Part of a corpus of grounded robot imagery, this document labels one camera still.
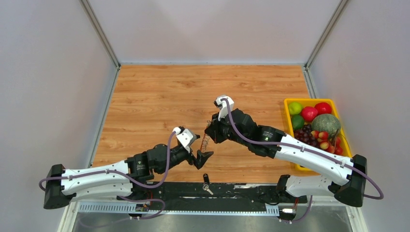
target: basket of fruit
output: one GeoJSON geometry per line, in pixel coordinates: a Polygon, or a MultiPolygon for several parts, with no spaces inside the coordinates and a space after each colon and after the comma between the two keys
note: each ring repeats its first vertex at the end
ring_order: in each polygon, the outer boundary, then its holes
{"type": "MultiPolygon", "coordinates": [[[[285,117],[295,139],[329,153],[351,158],[335,104],[330,99],[286,98],[285,117]]],[[[310,169],[295,164],[297,170],[310,169]]]]}

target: yellow plastic bin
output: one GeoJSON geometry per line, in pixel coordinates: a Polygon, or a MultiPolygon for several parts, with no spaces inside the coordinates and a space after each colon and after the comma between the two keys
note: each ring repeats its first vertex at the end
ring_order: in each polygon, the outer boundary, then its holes
{"type": "MultiPolygon", "coordinates": [[[[291,115],[289,114],[289,104],[294,102],[294,101],[302,104],[303,107],[306,107],[306,106],[315,107],[315,105],[320,103],[320,102],[326,102],[332,107],[332,114],[340,120],[339,115],[337,114],[335,104],[333,103],[333,101],[331,99],[286,98],[285,101],[284,101],[284,103],[285,103],[285,118],[286,118],[286,122],[288,124],[289,134],[292,137],[294,137],[294,134],[293,134],[292,123],[291,123],[291,115]]],[[[343,154],[342,155],[351,158],[351,152],[350,152],[350,149],[349,149],[349,145],[347,144],[347,141],[345,139],[346,136],[345,136],[345,133],[343,131],[343,128],[340,130],[340,134],[338,135],[338,137],[341,139],[340,147],[343,149],[343,154]]],[[[311,169],[302,167],[299,164],[295,164],[295,168],[296,168],[296,170],[300,170],[300,171],[311,171],[311,169]]]]}

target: green melon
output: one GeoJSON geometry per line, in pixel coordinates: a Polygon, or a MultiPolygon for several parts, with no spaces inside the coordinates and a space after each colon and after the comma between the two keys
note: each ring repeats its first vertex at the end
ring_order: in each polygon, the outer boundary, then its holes
{"type": "Polygon", "coordinates": [[[339,119],[331,114],[318,115],[312,121],[312,130],[326,131],[329,133],[329,137],[334,136],[340,129],[339,119]]]}

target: white wall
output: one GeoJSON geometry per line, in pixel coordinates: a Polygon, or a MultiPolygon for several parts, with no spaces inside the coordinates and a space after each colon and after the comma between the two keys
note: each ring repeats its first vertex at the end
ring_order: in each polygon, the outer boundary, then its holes
{"type": "MultiPolygon", "coordinates": [[[[351,148],[385,194],[366,200],[371,232],[408,231],[410,1],[351,0],[314,62],[319,97],[335,100],[351,148]]],[[[377,194],[368,183],[366,192],[377,194]]]]}
{"type": "Polygon", "coordinates": [[[304,63],[339,0],[91,0],[121,62],[304,63]]]}
{"type": "Polygon", "coordinates": [[[79,1],[0,7],[1,231],[56,231],[38,181],[90,159],[115,68],[79,1]]]}

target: wooden tabletop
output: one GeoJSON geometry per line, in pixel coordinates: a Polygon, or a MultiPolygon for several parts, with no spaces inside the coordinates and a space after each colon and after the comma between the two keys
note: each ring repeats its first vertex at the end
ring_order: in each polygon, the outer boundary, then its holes
{"type": "MultiPolygon", "coordinates": [[[[257,124],[285,131],[283,100],[309,97],[300,66],[122,66],[93,167],[166,144],[177,126],[203,136],[207,121],[219,111],[213,102],[222,94],[257,124]]],[[[193,144],[194,153],[200,145],[201,139],[193,144]]],[[[202,169],[183,162],[169,171],[167,181],[202,182],[207,173],[211,182],[276,183],[282,174],[315,174],[297,171],[287,161],[258,157],[231,141],[210,141],[207,151],[215,154],[202,169]]],[[[156,174],[154,180],[161,178],[156,174]]]]}

